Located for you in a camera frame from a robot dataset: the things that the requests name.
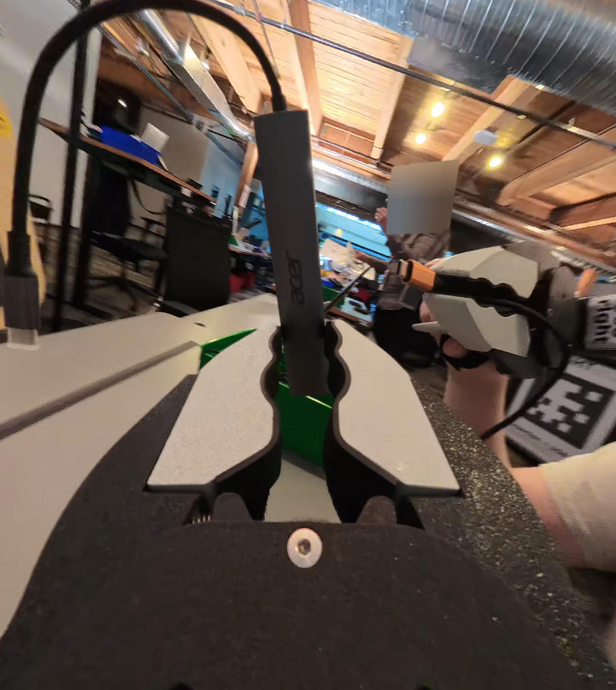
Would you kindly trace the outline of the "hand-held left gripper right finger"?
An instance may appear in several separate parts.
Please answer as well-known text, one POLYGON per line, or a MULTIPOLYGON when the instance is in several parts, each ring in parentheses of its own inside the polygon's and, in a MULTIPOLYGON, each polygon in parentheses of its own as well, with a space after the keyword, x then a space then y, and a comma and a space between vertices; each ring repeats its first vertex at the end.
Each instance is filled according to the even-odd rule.
POLYGON ((407 371, 341 321, 336 339, 334 436, 361 464, 404 496, 454 496, 460 486, 407 371))

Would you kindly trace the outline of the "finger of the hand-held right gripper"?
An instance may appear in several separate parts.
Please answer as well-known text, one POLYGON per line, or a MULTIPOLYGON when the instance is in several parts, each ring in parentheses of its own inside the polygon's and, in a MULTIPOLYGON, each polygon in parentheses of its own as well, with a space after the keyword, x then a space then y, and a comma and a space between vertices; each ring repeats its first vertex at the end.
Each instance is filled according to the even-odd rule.
POLYGON ((461 298, 529 298, 539 279, 536 261, 502 246, 455 254, 432 270, 432 295, 461 298))
POLYGON ((493 306, 473 299, 432 295, 426 299, 432 321, 416 323, 413 330, 433 336, 449 335, 468 350, 497 350, 526 357, 530 348, 528 320, 523 315, 501 315, 493 306))

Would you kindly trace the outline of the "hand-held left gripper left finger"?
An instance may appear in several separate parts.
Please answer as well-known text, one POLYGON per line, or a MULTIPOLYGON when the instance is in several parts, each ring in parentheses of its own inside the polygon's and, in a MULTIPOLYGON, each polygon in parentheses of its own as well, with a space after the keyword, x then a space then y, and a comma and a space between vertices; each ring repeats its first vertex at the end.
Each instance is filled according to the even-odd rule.
POLYGON ((151 491, 270 492, 281 469, 280 355, 273 324, 200 369, 148 478, 151 491))

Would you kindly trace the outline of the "green plastic bin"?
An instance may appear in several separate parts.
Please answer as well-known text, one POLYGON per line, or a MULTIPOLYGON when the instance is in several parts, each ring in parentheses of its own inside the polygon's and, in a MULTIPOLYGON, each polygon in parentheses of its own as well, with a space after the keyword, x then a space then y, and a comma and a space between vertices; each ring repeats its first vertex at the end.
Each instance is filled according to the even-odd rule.
POLYGON ((322 463, 333 399, 294 396, 278 326, 258 328, 201 361, 187 427, 205 476, 220 478, 276 445, 322 463))

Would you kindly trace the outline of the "grey usb hub with cable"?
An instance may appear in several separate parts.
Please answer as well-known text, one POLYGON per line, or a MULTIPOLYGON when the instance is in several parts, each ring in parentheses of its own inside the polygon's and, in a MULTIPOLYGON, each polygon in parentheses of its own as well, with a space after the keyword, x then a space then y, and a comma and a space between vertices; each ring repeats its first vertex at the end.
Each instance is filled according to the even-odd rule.
POLYGON ((102 1, 64 23, 44 45, 30 73, 23 100, 12 183, 11 229, 3 271, 2 307, 7 344, 34 348, 41 325, 38 278, 27 230, 29 182, 36 126, 54 68, 69 48, 101 24, 145 10, 174 10, 228 30, 257 59, 270 89, 272 112, 254 120, 266 222, 278 299, 286 375, 294 396, 327 392, 324 304, 309 117, 288 110, 279 82, 260 42, 239 20, 206 1, 102 1))

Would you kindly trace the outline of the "person's right hand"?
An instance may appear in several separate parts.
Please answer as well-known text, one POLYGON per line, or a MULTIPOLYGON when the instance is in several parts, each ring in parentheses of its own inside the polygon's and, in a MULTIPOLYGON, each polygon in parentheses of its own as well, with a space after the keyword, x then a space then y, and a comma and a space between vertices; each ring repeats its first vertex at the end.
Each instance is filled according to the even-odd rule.
POLYGON ((444 402, 480 436, 505 418, 509 383, 491 360, 475 368, 448 362, 444 402))

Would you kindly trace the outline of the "fiducial marker sign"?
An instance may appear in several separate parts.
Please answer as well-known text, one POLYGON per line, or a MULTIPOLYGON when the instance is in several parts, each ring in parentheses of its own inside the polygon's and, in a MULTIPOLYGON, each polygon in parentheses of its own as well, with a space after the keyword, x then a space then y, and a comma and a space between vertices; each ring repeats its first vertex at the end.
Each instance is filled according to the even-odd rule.
POLYGON ((616 360, 571 358, 560 380, 505 436, 513 449, 541 464, 616 441, 616 360))

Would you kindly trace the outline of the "black high-back chair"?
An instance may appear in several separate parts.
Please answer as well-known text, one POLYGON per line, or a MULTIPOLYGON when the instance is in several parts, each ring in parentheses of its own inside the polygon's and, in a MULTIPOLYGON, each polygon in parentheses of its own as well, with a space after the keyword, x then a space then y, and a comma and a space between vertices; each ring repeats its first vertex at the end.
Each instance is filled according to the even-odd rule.
POLYGON ((165 292, 159 310, 176 317, 224 306, 230 295, 230 226, 170 208, 166 217, 165 292))

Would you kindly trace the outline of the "wooden top standing desk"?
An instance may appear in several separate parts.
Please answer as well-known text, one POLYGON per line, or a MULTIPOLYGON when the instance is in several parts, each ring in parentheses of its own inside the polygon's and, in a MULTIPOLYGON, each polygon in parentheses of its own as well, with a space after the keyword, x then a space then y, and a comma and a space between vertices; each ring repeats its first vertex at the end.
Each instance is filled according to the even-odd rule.
POLYGON ((211 197, 168 172, 160 164, 159 166, 153 165, 96 140, 93 128, 98 126, 89 125, 88 134, 78 134, 77 137, 73 137, 69 128, 64 125, 43 118, 38 120, 38 124, 58 135, 64 142, 74 143, 79 151, 87 153, 104 166, 112 168, 132 181, 184 202, 212 203, 211 197))

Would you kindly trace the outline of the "white box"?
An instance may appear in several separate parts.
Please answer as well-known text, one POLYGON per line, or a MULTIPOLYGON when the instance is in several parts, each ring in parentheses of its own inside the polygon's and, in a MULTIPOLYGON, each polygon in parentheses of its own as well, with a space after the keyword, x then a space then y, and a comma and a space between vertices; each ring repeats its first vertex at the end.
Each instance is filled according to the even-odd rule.
POLYGON ((160 155, 168 143, 170 135, 160 130, 152 123, 147 122, 142 133, 140 134, 140 139, 144 144, 149 146, 151 149, 156 151, 158 155, 160 155))

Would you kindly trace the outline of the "blue plastic bin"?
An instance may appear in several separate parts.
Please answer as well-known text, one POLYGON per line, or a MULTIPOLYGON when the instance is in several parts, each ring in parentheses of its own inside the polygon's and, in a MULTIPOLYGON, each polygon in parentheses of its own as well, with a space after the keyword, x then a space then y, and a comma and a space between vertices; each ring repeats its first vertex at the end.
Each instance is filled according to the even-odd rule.
POLYGON ((159 152, 140 137, 106 125, 93 128, 95 139, 106 146, 159 166, 159 152))

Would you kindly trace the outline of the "silver flexible air duct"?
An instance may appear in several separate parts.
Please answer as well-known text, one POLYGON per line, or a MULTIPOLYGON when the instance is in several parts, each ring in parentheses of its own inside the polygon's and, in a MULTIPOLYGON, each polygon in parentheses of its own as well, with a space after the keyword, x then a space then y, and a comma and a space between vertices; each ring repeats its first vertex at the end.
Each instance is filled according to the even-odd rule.
POLYGON ((408 63, 486 93, 508 76, 616 116, 616 1, 322 1, 413 40, 408 63))

